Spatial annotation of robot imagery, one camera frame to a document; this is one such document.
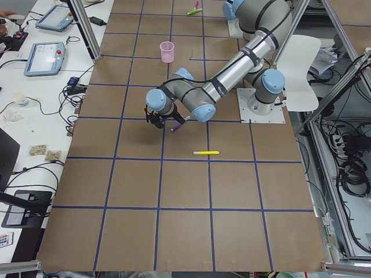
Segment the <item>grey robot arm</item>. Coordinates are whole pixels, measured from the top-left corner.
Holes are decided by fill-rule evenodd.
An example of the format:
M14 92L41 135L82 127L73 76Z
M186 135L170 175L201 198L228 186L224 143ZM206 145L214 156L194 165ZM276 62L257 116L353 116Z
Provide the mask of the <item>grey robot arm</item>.
M257 30L254 38L215 76L203 81L202 88L193 84L194 77L185 69L179 68L172 76L151 89L146 95L146 120L161 129L167 118L183 124L186 120L180 115L175 104L179 100L199 122L209 121L216 112L215 104L247 74L263 67L265 56L279 47L274 34L265 29Z
M254 38L256 31L272 32L279 45L286 39L292 25L290 6L285 1L225 1L223 14L238 19L245 41Z

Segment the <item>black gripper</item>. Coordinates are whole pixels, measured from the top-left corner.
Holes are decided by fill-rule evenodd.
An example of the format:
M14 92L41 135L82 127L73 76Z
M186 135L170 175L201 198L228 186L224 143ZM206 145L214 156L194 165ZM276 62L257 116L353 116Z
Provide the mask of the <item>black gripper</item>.
M148 107L144 108L146 113L146 121L147 123L150 122L151 124L155 125L159 129L163 129L164 122L167 118L173 118L178 121L180 124L185 123L185 119L179 114L177 111L177 107L174 107L174 110L169 115L161 115L155 111L148 112Z

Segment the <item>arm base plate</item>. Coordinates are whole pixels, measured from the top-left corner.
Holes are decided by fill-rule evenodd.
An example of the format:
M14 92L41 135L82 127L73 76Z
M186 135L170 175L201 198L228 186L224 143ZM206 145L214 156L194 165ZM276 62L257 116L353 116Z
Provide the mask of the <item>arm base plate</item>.
M263 104L256 100L255 91L256 89L237 89L241 123L285 124L279 95L274 103Z
M230 38L242 38L243 37L243 32L239 27L239 20L238 19L233 19L233 20L228 20L228 33Z

